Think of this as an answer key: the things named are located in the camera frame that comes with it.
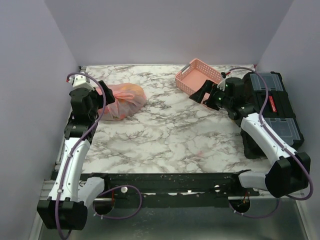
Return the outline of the pink plastic bag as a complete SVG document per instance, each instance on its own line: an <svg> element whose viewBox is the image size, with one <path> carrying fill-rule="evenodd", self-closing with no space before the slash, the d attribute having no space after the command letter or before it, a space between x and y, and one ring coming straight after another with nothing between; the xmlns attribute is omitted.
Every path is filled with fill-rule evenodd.
<svg viewBox="0 0 320 240"><path fill-rule="evenodd" d="M108 85L115 97L115 102L108 104L105 110L99 109L101 121L120 121L136 114L146 103L143 88L133 83Z"/></svg>

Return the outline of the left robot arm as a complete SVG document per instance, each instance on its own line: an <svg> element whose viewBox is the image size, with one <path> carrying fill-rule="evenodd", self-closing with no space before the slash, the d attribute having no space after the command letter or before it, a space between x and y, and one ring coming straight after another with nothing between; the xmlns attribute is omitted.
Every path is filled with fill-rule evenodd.
<svg viewBox="0 0 320 240"><path fill-rule="evenodd" d="M80 186L85 157L97 129L98 111L115 102L112 90L99 81L103 93L91 85L77 87L71 97L71 114L64 129L61 166L46 199L37 204L37 212L48 229L82 230L94 199L107 197L111 185L99 176L91 176Z"/></svg>

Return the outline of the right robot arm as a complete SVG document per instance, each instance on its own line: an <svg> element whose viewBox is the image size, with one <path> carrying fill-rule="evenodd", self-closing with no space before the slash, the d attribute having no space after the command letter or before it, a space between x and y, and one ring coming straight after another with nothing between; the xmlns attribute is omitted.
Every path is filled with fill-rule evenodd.
<svg viewBox="0 0 320 240"><path fill-rule="evenodd" d="M254 188L281 198L309 188L309 194L303 199L312 196L314 184L309 174L310 157L286 144L268 125L254 105L247 101L245 84L240 78L227 78L224 89L206 80L189 98L214 110L225 109L229 118L255 141L269 160L270 169L267 172L239 172L238 179L230 183L230 191L234 195L241 196L248 188Z"/></svg>

